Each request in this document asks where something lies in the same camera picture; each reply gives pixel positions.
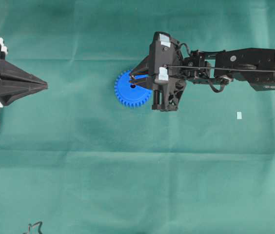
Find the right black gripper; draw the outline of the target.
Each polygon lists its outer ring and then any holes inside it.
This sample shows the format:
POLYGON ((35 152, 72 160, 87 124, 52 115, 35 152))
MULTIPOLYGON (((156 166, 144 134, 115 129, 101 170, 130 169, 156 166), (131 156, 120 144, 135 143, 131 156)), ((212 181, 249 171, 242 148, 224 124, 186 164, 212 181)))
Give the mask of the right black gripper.
POLYGON ((153 91, 152 109, 162 112, 176 111, 178 109, 178 103, 186 87, 186 81, 181 72, 181 66, 183 65, 183 55, 180 50, 181 43, 172 37, 171 42, 174 47, 173 61, 165 66, 168 69, 168 83, 156 84, 153 77, 146 76, 149 71, 149 56, 146 56, 129 75, 129 78, 130 76, 135 76, 136 78, 135 80, 129 80, 131 85, 153 91))

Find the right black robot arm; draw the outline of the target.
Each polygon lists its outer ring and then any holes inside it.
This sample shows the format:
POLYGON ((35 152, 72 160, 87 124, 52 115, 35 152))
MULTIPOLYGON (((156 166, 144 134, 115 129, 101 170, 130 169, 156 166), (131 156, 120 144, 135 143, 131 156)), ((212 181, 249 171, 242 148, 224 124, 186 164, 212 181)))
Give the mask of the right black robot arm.
POLYGON ((130 74, 129 82, 152 90, 153 110, 176 111, 187 82, 209 85, 220 93, 235 79, 256 91, 275 90, 275 49, 246 48, 232 51, 181 51, 185 43, 154 38, 149 55, 130 74))

